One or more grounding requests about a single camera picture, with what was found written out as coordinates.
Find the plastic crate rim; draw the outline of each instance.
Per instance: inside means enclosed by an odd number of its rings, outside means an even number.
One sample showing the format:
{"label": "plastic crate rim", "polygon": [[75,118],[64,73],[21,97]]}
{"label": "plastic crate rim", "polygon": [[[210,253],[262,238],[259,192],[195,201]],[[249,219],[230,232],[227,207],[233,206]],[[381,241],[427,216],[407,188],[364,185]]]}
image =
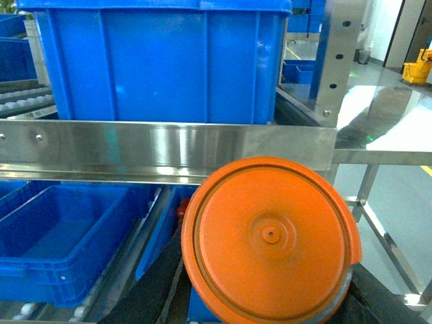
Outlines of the plastic crate rim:
{"label": "plastic crate rim", "polygon": [[21,9],[197,9],[197,10],[246,10],[246,11],[279,11],[291,13],[290,0],[18,0]]}

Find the wall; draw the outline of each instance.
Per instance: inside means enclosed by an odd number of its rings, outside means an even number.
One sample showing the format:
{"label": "wall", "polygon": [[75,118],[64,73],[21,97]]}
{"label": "wall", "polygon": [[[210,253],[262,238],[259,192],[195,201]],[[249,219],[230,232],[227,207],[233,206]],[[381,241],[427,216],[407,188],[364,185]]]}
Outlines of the wall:
{"label": "wall", "polygon": [[407,0],[405,2],[399,24],[391,44],[385,66],[400,69],[404,65],[406,54],[410,48],[412,35],[416,30],[425,0]]}
{"label": "wall", "polygon": [[366,46],[372,48],[371,57],[379,61],[387,55],[401,4],[402,0],[375,0],[372,4]]}

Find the metal bar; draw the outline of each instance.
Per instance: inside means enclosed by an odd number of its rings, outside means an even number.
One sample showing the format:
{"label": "metal bar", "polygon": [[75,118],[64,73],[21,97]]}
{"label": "metal bar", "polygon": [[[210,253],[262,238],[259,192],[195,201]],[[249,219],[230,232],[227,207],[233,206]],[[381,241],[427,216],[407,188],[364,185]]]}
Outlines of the metal bar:
{"label": "metal bar", "polygon": [[375,212],[369,206],[368,202],[362,203],[362,213],[364,218],[367,220],[375,235],[378,237],[381,245],[384,247],[387,255],[390,257],[392,263],[395,265],[398,273],[404,280],[408,289],[413,294],[421,294],[425,290],[425,285],[421,279],[414,272],[410,263],[399,249],[398,245],[393,241],[393,238],[382,226],[381,222],[378,220]]}
{"label": "metal bar", "polygon": [[15,115],[8,117],[8,119],[21,119],[21,120],[34,120],[34,119],[47,119],[50,116],[57,115],[57,106],[50,106],[29,113],[22,113],[20,115]]}
{"label": "metal bar", "polygon": [[286,42],[287,42],[287,35],[286,30],[288,28],[288,18],[285,19],[285,24],[283,25],[283,38],[282,38],[282,48],[281,48],[281,63],[279,66],[279,80],[277,81],[277,85],[279,86],[282,82],[282,70],[284,68],[285,63],[285,52],[286,52]]}
{"label": "metal bar", "polygon": [[425,291],[421,295],[421,299],[426,303],[432,301],[432,280],[426,286]]}
{"label": "metal bar", "polygon": [[335,149],[333,163],[381,165],[429,165],[432,152],[368,151],[367,149]]}
{"label": "metal bar", "polygon": [[420,316],[426,321],[432,318],[432,302],[430,302],[429,305],[426,306],[426,308],[421,312]]}
{"label": "metal bar", "polygon": [[323,126],[335,127],[346,94],[358,33],[367,0],[327,0],[310,89]]}
{"label": "metal bar", "polygon": [[335,137],[332,128],[301,126],[7,120],[0,178],[200,184],[255,156],[327,171]]}
{"label": "metal bar", "polygon": [[[375,181],[375,178],[377,177],[379,165],[368,165],[366,168],[366,171],[364,173],[364,177],[362,180],[362,184],[360,185],[360,189],[358,190],[357,194],[357,200],[360,202],[367,201],[369,198],[369,194],[371,193],[373,183]],[[360,218],[362,217],[362,207],[361,206],[355,206],[352,210],[352,214],[358,223],[360,221]]]}
{"label": "metal bar", "polygon": [[358,206],[360,205],[360,201],[355,196],[344,197],[345,203],[348,206]]}

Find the metal shelf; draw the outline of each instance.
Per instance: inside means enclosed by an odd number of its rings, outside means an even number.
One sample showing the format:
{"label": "metal shelf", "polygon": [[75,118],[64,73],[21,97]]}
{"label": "metal shelf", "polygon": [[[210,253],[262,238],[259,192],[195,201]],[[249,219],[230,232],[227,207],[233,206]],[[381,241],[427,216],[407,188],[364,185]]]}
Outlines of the metal shelf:
{"label": "metal shelf", "polygon": [[0,121],[0,178],[200,184],[245,157],[330,168],[336,130],[302,126]]}

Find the red object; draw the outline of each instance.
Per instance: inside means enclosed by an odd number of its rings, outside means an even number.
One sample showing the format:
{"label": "red object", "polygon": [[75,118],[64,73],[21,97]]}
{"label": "red object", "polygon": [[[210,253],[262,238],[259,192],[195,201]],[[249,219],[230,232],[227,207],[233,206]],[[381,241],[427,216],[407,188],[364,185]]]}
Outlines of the red object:
{"label": "red object", "polygon": [[177,207],[177,230],[183,224],[183,218],[186,214],[186,209],[188,208],[189,202],[190,198],[183,198],[182,201],[180,201],[179,207]]}

